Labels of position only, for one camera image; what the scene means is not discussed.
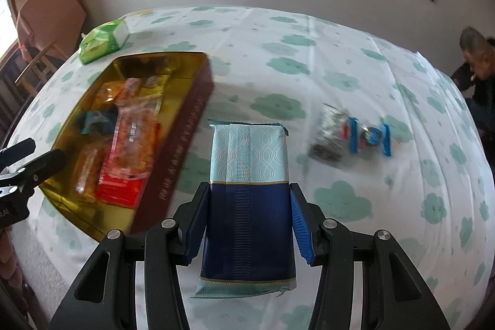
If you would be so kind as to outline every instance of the open box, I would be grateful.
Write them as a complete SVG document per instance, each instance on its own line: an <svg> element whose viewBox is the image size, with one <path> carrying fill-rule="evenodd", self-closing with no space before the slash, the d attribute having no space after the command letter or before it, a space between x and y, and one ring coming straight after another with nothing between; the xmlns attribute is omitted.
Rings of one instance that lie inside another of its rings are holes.
<svg viewBox="0 0 495 330"><path fill-rule="evenodd" d="M153 170L143 186L136 209L97 200L87 203L71 195L71 177L82 147L90 142L80 132L81 113L89 111L104 83L129 77L150 77L171 71L161 107ZM84 94L65 122L53 148L67 156L66 168L40 185L65 218L97 241L111 229L136 233L166 217L173 188L207 100L213 80L206 54L155 52L122 56L108 66Z"/></svg>

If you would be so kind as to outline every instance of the white tablecloth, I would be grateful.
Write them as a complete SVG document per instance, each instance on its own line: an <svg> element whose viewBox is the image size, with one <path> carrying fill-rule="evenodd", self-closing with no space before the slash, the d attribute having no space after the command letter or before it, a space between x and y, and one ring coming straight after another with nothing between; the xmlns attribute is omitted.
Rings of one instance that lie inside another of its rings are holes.
<svg viewBox="0 0 495 330"><path fill-rule="evenodd" d="M349 229L389 230L415 263L453 329L478 311L495 250L493 178L466 103L450 79L421 55L382 39L306 15L238 7L159 9L125 17L123 49L82 66L73 55L40 91L11 144L52 147L64 120L108 64L120 55L202 51L211 57L215 91L196 131L171 203L191 199L209 179L212 130L206 120L282 122L289 130L290 181L328 217ZM392 158L375 150L338 167L308 159L322 103L361 121L392 128ZM59 214L41 191L29 201L29 225L62 277L71 282L96 242ZM201 255L179 268L194 330L306 329L319 268L296 249L298 286L274 294L197 300ZM40 274L40 281L46 281ZM359 328L362 279L355 274L352 328ZM142 284L138 323L145 328Z"/></svg>

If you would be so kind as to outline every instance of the maroon box side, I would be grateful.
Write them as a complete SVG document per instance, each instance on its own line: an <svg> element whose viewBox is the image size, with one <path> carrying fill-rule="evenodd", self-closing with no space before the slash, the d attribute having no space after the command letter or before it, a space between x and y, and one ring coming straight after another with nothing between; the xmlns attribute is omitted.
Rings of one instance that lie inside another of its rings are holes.
<svg viewBox="0 0 495 330"><path fill-rule="evenodd" d="M159 151L134 216L131 226L132 234L146 231L166 218L170 199L192 136L196 132L196 127L212 91L213 78L208 61L197 73Z"/></svg>

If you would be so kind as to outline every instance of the green package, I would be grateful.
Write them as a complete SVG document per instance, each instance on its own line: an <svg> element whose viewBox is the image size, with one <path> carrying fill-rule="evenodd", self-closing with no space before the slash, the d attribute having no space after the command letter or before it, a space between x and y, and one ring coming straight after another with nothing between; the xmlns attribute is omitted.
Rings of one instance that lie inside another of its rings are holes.
<svg viewBox="0 0 495 330"><path fill-rule="evenodd" d="M118 51L129 37L124 19L117 19L95 27L83 38L79 46L79 59L83 65Z"/></svg>

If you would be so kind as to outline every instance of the person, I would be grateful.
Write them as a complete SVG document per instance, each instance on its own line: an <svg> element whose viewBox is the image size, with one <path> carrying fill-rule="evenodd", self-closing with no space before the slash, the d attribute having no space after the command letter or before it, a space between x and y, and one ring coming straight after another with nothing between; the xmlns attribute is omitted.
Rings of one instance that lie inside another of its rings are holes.
<svg viewBox="0 0 495 330"><path fill-rule="evenodd" d="M475 86L472 98L466 99L474 123L481 137L495 133L495 39L484 38L478 30L462 30L459 46L466 62L452 75L461 92Z"/></svg>

